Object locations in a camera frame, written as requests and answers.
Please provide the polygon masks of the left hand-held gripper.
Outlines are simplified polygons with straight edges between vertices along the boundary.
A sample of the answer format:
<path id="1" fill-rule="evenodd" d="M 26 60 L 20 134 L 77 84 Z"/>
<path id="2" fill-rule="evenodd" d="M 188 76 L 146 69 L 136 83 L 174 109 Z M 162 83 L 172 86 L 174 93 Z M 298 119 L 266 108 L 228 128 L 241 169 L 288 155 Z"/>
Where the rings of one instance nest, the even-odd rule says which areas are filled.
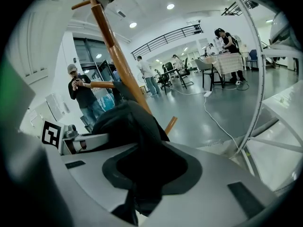
<path id="1" fill-rule="evenodd" d="M 60 155 L 74 155 L 94 150 L 108 143 L 109 136 L 107 134 L 80 134 L 73 124 L 64 125 L 59 122 L 43 121 L 41 142 L 57 148 Z"/>

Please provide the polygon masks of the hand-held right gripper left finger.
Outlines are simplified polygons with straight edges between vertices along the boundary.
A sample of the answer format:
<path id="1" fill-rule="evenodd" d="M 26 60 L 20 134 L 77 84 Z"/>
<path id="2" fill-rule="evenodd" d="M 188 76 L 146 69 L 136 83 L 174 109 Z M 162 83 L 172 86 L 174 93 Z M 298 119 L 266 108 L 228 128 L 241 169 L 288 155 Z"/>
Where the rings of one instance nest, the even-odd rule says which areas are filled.
<path id="1" fill-rule="evenodd" d="M 102 166 L 106 160 L 118 155 L 135 144 L 128 144 L 117 148 L 102 151 L 62 156 L 64 163 L 76 161 L 84 162 L 83 165 L 70 168 L 69 171 L 76 182 L 100 206 L 112 212 L 119 205 L 124 204 L 128 190 L 115 188 L 105 178 Z"/>

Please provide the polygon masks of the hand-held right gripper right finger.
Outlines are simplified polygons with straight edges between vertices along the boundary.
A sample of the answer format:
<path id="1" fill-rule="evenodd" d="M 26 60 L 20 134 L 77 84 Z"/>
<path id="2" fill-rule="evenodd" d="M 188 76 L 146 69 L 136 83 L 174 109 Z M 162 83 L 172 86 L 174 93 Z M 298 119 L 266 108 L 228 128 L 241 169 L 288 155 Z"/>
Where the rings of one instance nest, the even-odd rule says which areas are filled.
<path id="1" fill-rule="evenodd" d="M 144 227 L 234 227 L 249 220 L 228 185 L 241 182 L 266 208 L 277 196 L 259 179 L 227 157 L 169 143 L 202 166 L 196 185 L 181 195 L 163 196 Z"/>

